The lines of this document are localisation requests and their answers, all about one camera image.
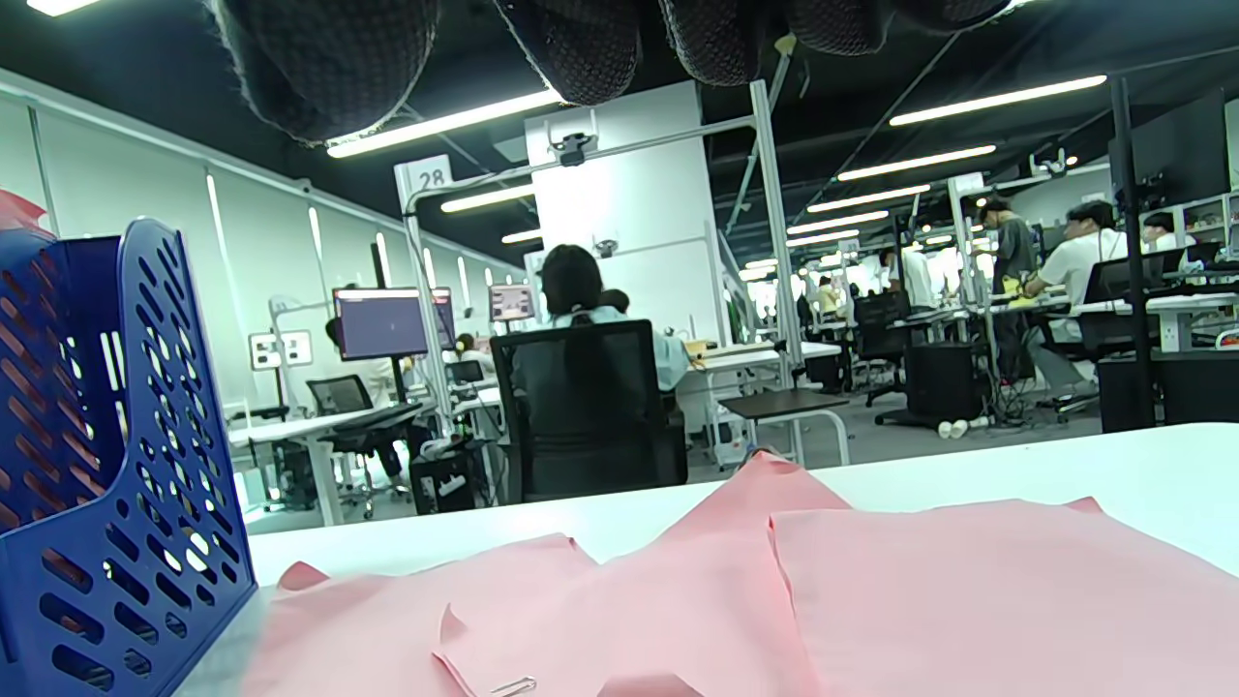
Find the man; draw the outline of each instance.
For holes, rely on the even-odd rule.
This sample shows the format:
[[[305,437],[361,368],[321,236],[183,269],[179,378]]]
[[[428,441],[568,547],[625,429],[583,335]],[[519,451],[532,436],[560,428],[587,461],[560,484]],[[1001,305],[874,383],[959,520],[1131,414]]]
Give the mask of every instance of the man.
[[[1072,305],[1084,302],[1093,266],[1099,261],[1121,259],[1127,255],[1127,238],[1114,230],[1114,207],[1105,201],[1092,201],[1067,212],[1067,232],[1062,244],[1054,248],[1046,265],[1023,284],[1023,293],[1036,297],[1051,285],[1067,286]],[[1056,340],[1079,342],[1079,323],[1075,319],[1054,319],[1049,323]],[[1087,396],[1097,392],[1097,386],[1066,358],[1046,347],[1044,329],[1033,327],[1025,337],[1025,345],[1033,365],[1058,397]]]
[[[973,256],[994,255],[995,295],[1006,292],[1005,279],[1020,281],[1037,271],[1037,259],[1032,251],[1032,230],[1028,223],[1011,210],[1011,202],[992,197],[981,207],[981,224],[997,230],[997,246],[992,250],[973,246]],[[999,374],[1009,384],[1031,378],[1028,364],[1021,350],[1021,337],[1027,332],[1027,319],[1020,312],[994,317],[994,337],[999,344]]]
[[[927,312],[938,306],[938,296],[933,291],[933,275],[929,271],[929,258],[921,251],[903,250],[903,275],[895,261],[895,249],[882,250],[882,265],[891,269],[891,290],[907,290],[912,313]]]
[[[1004,277],[1021,280],[1037,270],[1037,259],[1032,253],[1032,230],[1028,223],[1011,210],[1011,202],[1005,198],[990,198],[981,207],[981,224],[986,229],[997,230],[997,246],[992,250],[973,248],[973,255],[992,254],[994,292],[1005,292]]]
[[[1175,238],[1175,215],[1170,213],[1154,213],[1145,219],[1145,227],[1140,232],[1145,240],[1145,251],[1168,251],[1178,248],[1178,239]],[[1183,235],[1183,245],[1196,244],[1196,238],[1191,234]]]

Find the white t-shirt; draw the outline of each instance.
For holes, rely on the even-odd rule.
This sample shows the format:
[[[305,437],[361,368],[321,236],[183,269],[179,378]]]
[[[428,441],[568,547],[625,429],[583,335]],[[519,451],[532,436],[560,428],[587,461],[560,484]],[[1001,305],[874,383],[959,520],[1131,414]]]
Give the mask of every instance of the white t-shirt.
[[[1126,255],[1126,235],[1106,228],[1095,234],[1064,240],[1046,259],[1046,265],[1037,271],[1037,277],[1049,285],[1059,282],[1066,285],[1072,305],[1080,305],[1088,291],[1088,279],[1093,274],[1093,266],[1098,261],[1123,259]]]
[[[908,281],[903,288],[908,291],[908,303],[913,307],[937,307],[938,295],[933,291],[933,274],[929,271],[929,256],[921,251],[903,251],[903,271]],[[891,280],[900,280],[900,266],[891,266]]]

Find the white table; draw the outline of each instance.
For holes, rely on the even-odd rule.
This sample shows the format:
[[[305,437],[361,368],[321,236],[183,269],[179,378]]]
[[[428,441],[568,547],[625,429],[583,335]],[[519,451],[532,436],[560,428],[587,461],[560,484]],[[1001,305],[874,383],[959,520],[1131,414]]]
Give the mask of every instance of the white table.
[[[344,522],[344,515],[339,509],[339,493],[336,491],[336,474],[331,467],[331,446],[322,443],[321,438],[330,436],[337,427],[380,411],[383,411],[383,407],[312,420],[234,428],[228,431],[228,443],[234,448],[249,446],[250,443],[260,444],[278,441],[291,441],[304,446],[306,452],[310,453],[310,469],[313,472],[313,485],[318,493],[318,509],[322,511],[322,522],[327,526],[339,525]]]
[[[1157,317],[1162,353],[1172,354],[1191,350],[1192,319],[1196,314],[1235,305],[1239,305],[1239,292],[1202,292],[1152,297],[1145,303],[1145,308]],[[1097,312],[1130,314],[1131,305],[1126,300],[1108,300],[1072,307],[1073,316]]]
[[[1239,425],[1192,425],[815,470],[866,511],[1084,496],[1152,537],[1239,576]],[[249,540],[255,576],[271,586],[295,562],[330,576],[408,574],[522,540],[564,534],[598,562],[649,543],[717,483],[400,519]],[[393,541],[415,540],[415,545]],[[253,656],[260,595],[207,654],[176,697],[233,697]]]

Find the computer monitor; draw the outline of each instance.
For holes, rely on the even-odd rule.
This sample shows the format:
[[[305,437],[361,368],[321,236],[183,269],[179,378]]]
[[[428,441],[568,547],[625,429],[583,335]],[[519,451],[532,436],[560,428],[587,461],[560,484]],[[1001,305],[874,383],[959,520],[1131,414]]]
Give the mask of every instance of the computer monitor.
[[[439,343],[455,343],[451,292],[436,287]],[[415,287],[344,287],[333,292],[344,361],[425,355],[429,352]]]
[[[507,322],[534,316],[532,285],[492,285],[491,321]]]

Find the white wall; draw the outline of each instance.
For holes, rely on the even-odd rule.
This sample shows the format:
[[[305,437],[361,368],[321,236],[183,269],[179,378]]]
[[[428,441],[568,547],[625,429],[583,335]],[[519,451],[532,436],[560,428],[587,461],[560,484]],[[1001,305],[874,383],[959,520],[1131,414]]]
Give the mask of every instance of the white wall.
[[[700,126],[696,90],[686,82],[592,109],[598,147]],[[533,165],[553,161],[545,120],[525,121]],[[595,132],[591,109],[570,109],[549,120],[555,140]],[[595,241],[616,240],[618,251],[600,266],[606,285],[632,298],[632,316],[649,318],[655,329],[691,326],[701,338],[726,339],[715,212],[700,137],[538,172],[533,180],[548,249],[572,243],[592,250]]]
[[[24,104],[5,94],[11,87],[4,82],[7,79],[17,78],[0,73],[0,188],[46,206],[28,114]],[[295,369],[292,375],[294,383],[302,387],[299,400],[309,405],[305,380],[352,373],[339,363],[323,333],[330,316],[326,303],[331,287],[344,282],[375,282],[369,245],[379,229],[384,234],[393,284],[414,285],[408,243],[403,228],[395,229],[395,220],[356,207],[349,209],[356,209],[357,214],[351,214],[341,209],[347,204],[320,193],[294,193],[297,191],[294,182],[278,175],[234,163],[224,155],[177,140],[171,134],[35,87],[50,95],[47,104],[63,100],[73,104],[76,114],[89,109],[100,119],[109,119],[108,123],[124,121],[126,129],[141,128],[144,135],[155,140],[134,137],[128,134],[133,130],[119,132],[85,123],[53,105],[41,105],[38,110],[51,207],[58,223],[56,232],[62,238],[119,234],[139,215],[156,218],[182,232],[224,405],[275,404],[273,374],[249,370],[247,338],[249,333],[268,331],[268,300],[273,295],[322,305],[287,314],[280,322],[284,329],[311,332],[315,364]],[[201,156],[187,154],[190,149],[201,150]],[[229,165],[216,165],[224,161]],[[237,171],[242,167],[249,167],[245,171],[255,176],[270,177],[269,181],[279,186],[244,176]],[[219,208],[218,230],[208,193],[208,171]],[[318,218],[317,243],[311,206]],[[43,225],[51,227],[51,222],[45,218]],[[434,246],[440,277],[447,281],[444,285],[452,287],[457,297],[461,288],[456,256],[462,253],[479,269],[491,264],[504,275],[522,272],[517,266],[426,236]],[[476,275],[477,282],[483,282],[482,270]]]
[[[1114,201],[1109,167],[1038,183],[1015,194],[1011,208],[1030,223],[1057,227],[1066,224],[1067,210],[1098,193],[1104,194],[1106,201]]]

